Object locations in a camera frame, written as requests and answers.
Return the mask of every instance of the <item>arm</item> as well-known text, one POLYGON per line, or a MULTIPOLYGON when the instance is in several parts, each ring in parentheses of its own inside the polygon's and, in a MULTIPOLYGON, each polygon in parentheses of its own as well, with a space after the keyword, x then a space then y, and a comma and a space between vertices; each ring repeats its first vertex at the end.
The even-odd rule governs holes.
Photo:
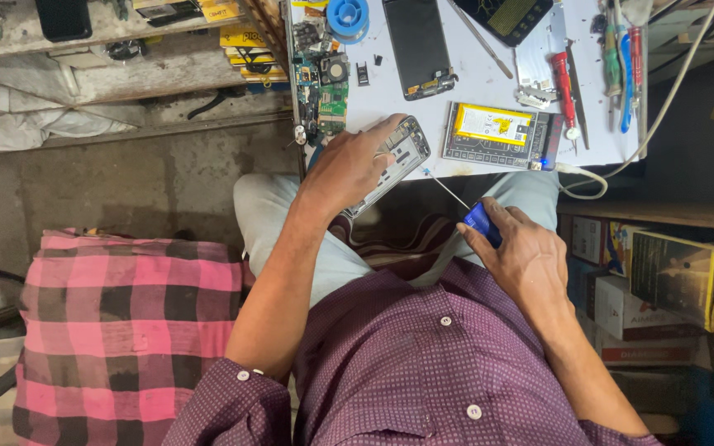
POLYGON ((466 242, 520 308, 544 347, 556 379, 578 420, 590 420, 633 437, 649 431, 589 344, 566 297, 566 245, 519 208, 482 198, 503 243, 495 250, 459 223, 466 242))
POLYGON ((404 118, 395 114, 364 133, 342 132, 323 150, 302 182, 283 230, 244 303, 225 357, 282 379, 305 330, 312 275, 327 225, 368 195, 390 166, 379 145, 404 118))

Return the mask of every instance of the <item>solder wire spool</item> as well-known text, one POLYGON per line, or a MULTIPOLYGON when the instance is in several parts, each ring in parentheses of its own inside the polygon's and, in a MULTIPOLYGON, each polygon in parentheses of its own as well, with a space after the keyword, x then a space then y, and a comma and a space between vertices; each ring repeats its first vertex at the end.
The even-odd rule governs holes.
POLYGON ((360 42, 368 34, 367 0, 330 0, 327 5, 328 31, 342 44, 360 42))

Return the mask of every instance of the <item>screwdriver shaft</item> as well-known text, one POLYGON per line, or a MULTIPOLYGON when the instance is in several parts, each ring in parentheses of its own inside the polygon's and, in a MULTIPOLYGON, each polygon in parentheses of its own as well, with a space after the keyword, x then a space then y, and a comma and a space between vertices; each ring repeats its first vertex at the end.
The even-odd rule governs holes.
POLYGON ((429 169, 423 169, 423 172, 424 172, 426 175, 430 176, 431 179, 433 179, 434 181, 437 181, 437 184, 439 184, 440 186, 442 186, 443 189, 445 189, 449 194, 453 195, 453 198, 456 198, 456 201, 460 202, 460 203, 462 204, 462 206, 464 206, 464 207, 467 208, 467 210, 471 210, 471 207, 469 207, 467 204, 465 204, 465 202, 463 202, 462 199, 459 198, 459 196, 457 196, 456 194, 454 194, 453 192, 451 192, 451 190, 450 190, 448 187, 446 187, 444 184, 440 183, 440 180, 437 179, 437 178, 435 178, 435 177, 431 174, 431 171, 430 171, 429 169))

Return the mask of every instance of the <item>hand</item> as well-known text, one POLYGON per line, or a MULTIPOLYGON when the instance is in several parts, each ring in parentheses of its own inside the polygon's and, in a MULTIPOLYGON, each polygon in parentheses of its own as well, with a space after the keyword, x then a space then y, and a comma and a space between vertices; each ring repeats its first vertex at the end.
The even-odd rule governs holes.
POLYGON ((406 117, 394 114, 362 133, 341 132, 321 152, 297 193, 310 212, 318 212, 328 224, 341 210, 353 206, 376 189, 382 172, 395 157, 376 157, 379 145, 406 117))
POLYGON ((459 223, 465 241, 481 258, 498 286, 520 308, 540 335, 574 319, 574 305, 566 297, 566 244, 555 232, 537 225, 520 208, 503 208, 492 197, 481 199, 486 214, 500 230, 500 248, 475 229, 459 223))

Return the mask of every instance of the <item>purple checked shirt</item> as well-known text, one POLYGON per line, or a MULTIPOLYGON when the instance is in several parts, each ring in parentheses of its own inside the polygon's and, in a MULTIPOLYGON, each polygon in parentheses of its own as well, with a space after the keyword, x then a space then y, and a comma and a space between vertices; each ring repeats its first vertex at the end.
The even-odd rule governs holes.
MULTIPOLYGON (((432 287, 382 271, 334 291, 293 373, 295 444, 659 444, 579 421, 520 310, 461 259, 432 287)), ((288 391, 221 360, 164 444, 291 444, 288 391)))

